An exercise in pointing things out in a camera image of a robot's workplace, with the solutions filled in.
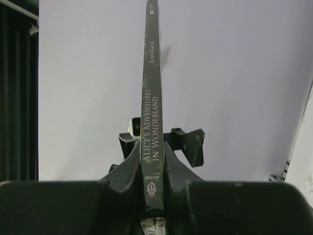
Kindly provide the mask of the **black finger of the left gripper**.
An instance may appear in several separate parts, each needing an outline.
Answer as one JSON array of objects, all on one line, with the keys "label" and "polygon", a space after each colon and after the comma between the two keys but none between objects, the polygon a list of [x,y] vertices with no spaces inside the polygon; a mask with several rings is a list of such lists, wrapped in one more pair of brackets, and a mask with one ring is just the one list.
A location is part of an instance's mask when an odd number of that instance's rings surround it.
[{"label": "black finger of the left gripper", "polygon": [[181,150],[192,168],[203,166],[203,142],[205,132],[197,129],[185,133],[181,128],[172,128],[170,133],[164,133],[164,141],[173,151]]},{"label": "black finger of the left gripper", "polygon": [[138,170],[140,168],[140,137],[133,137],[130,133],[119,134],[119,142],[123,153],[123,160],[120,164],[112,164],[109,171],[115,170],[118,166],[123,164],[127,159],[131,157],[136,157],[136,167]]}]

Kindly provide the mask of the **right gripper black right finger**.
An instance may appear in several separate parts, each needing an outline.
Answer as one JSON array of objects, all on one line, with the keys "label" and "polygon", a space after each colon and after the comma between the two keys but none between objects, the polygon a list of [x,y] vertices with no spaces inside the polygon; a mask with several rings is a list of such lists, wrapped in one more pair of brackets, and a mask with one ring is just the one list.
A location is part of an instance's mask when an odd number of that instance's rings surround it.
[{"label": "right gripper black right finger", "polygon": [[210,182],[164,146],[169,235],[310,235],[313,210],[294,186]]}]

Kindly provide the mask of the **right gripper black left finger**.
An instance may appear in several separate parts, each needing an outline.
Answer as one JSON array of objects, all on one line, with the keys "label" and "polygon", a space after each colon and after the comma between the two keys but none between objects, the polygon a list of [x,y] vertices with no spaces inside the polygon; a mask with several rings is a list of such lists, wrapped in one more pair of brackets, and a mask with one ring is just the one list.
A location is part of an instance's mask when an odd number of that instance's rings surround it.
[{"label": "right gripper black left finger", "polygon": [[3,235],[140,235],[140,145],[98,181],[10,182],[0,187]]}]

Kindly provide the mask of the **green yellow Alice book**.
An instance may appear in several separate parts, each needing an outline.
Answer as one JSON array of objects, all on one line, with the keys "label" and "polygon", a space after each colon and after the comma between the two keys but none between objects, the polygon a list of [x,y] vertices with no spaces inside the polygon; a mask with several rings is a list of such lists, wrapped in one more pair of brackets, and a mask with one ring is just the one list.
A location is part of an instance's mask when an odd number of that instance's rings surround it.
[{"label": "green yellow Alice book", "polygon": [[164,140],[159,10],[156,0],[149,0],[146,3],[140,163],[143,177],[140,224],[146,235],[163,235],[166,225],[163,185]]}]

